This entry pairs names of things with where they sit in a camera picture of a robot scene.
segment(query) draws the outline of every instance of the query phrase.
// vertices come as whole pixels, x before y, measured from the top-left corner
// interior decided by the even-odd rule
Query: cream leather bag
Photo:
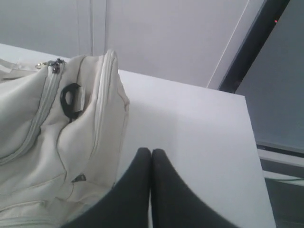
[[[115,182],[129,109],[116,54],[0,65],[0,227],[58,227]]]

